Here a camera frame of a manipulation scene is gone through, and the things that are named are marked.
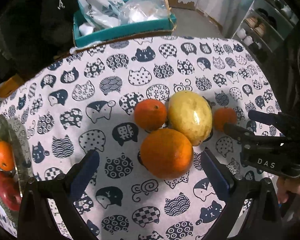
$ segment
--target black clamp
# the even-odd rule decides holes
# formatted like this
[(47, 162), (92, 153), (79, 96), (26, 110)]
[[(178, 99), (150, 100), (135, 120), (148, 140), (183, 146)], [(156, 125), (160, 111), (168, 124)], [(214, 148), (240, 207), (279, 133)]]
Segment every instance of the black clamp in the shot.
[(226, 123), (225, 133), (242, 144), (241, 162), (286, 178), (300, 177), (300, 120), (283, 114), (249, 111), (251, 120), (273, 125), (283, 136), (258, 136), (252, 131)]
[(229, 239), (281, 239), (281, 214), (271, 179), (251, 181), (242, 175), (233, 175), (207, 148), (201, 153), (201, 166), (218, 199), (226, 202), (223, 211), (202, 240), (227, 239), (245, 199), (252, 199), (248, 214), (239, 233)]
[(79, 200), (99, 166), (99, 153), (90, 150), (73, 165), (67, 174), (53, 180), (37, 181), (29, 178), (18, 217), (17, 239), (64, 239), (55, 223), (47, 198), (54, 199), (59, 214), (73, 239), (96, 240), (73, 202)]

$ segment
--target cardboard box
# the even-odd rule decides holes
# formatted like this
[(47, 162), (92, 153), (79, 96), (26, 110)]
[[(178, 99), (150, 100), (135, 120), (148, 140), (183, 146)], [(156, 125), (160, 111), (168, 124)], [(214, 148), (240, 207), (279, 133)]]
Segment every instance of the cardboard box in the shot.
[(81, 11), (77, 11), (74, 14), (74, 45), (78, 48), (85, 47), (96, 41), (114, 41), (117, 39), (125, 38), (144, 38), (150, 36), (157, 36), (158, 33), (165, 33), (171, 35), (172, 30), (175, 29), (177, 19), (173, 13), (171, 13), (169, 19), (161, 19), (154, 21), (146, 21), (140, 23), (133, 23), (127, 25), (120, 25), (114, 28), (103, 29), (101, 31), (94, 32), (92, 34), (81, 36), (79, 32), (79, 26), (86, 22)]

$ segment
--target cat pattern tablecloth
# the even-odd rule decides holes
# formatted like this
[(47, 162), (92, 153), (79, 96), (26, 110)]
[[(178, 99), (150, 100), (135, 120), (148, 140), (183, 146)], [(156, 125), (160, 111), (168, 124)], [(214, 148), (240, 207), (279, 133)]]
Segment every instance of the cat pattern tablecloth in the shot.
[[(241, 145), (215, 130), (194, 147), (185, 175), (160, 180), (150, 174), (139, 156), (148, 133), (134, 123), (134, 108), (147, 98), (167, 106), (181, 90), (203, 96), (212, 112), (233, 108), (238, 124), (257, 135), (280, 133), (248, 119), (251, 109), (280, 108), (253, 57), (229, 39), (163, 36), (90, 49), (42, 70), (0, 104), (0, 114), (18, 134), (25, 165), (38, 180), (67, 173), (91, 149), (99, 153), (98, 169), (74, 202), (98, 239), (195, 240), (225, 206), (200, 166), (205, 147), (233, 174), (252, 180), (273, 175), (242, 165)], [(60, 231), (71, 237), (54, 201), (49, 203)], [(245, 201), (242, 212), (250, 203)], [(0, 224), (16, 235), (1, 207)]]

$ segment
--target tangerine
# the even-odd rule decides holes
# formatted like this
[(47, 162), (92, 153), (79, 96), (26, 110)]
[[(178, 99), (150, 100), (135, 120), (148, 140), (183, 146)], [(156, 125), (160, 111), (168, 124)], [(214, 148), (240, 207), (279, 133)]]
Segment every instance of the tangerine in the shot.
[(160, 179), (176, 179), (189, 171), (193, 148), (182, 133), (165, 128), (153, 131), (140, 147), (142, 164)]
[(219, 108), (213, 116), (213, 126), (217, 131), (223, 132), (225, 123), (237, 123), (237, 114), (232, 108)]
[(166, 119), (166, 107), (156, 99), (143, 100), (134, 109), (134, 121), (144, 130), (157, 130), (164, 124)]
[(11, 171), (14, 169), (13, 153), (10, 143), (0, 142), (0, 169)]

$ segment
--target hand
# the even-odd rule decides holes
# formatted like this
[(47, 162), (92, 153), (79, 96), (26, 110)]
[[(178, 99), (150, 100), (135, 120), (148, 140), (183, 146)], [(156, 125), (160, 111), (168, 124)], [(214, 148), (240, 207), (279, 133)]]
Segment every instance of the hand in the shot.
[(286, 203), (288, 201), (288, 191), (296, 193), (300, 196), (300, 178), (284, 179), (279, 177), (277, 180), (277, 187), (277, 197), (279, 203)]

